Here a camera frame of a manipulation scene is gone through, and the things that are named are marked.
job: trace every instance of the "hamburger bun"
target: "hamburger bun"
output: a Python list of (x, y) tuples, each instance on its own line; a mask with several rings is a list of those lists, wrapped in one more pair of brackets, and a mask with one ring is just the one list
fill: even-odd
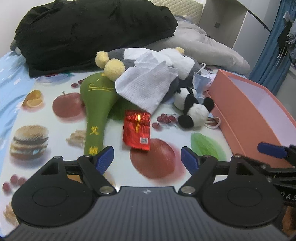
[(48, 129), (40, 125), (22, 126), (15, 132), (10, 155), (22, 160), (40, 157), (48, 145)]

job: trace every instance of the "orange box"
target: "orange box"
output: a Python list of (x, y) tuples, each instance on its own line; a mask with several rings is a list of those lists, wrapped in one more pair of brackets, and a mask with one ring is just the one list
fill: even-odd
[(296, 121), (266, 87), (219, 70), (207, 95), (215, 102), (212, 114), (220, 117), (221, 131), (233, 153), (271, 167), (291, 166), (257, 150), (260, 142), (296, 145)]

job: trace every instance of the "red foil wrapper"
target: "red foil wrapper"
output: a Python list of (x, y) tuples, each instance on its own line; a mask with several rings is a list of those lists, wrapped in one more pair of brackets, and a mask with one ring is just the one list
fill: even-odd
[(123, 142), (135, 149), (150, 150), (150, 114), (127, 110), (123, 122)]

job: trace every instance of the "beige headboard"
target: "beige headboard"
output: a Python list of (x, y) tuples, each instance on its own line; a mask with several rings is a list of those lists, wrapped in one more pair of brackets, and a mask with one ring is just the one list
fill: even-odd
[(201, 3), (194, 0), (149, 0), (157, 6), (166, 6), (174, 15), (189, 15), (192, 17), (193, 23), (198, 25), (202, 16)]

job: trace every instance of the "metal screw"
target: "metal screw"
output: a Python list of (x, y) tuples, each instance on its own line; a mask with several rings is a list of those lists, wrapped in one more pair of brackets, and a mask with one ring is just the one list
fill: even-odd
[(113, 191), (114, 191), (114, 188), (110, 186), (104, 186), (100, 188), (100, 192), (103, 194), (110, 194)]
[(195, 188), (194, 187), (190, 187), (190, 186), (185, 186), (181, 188), (181, 192), (185, 193), (185, 194), (192, 194), (195, 192)]

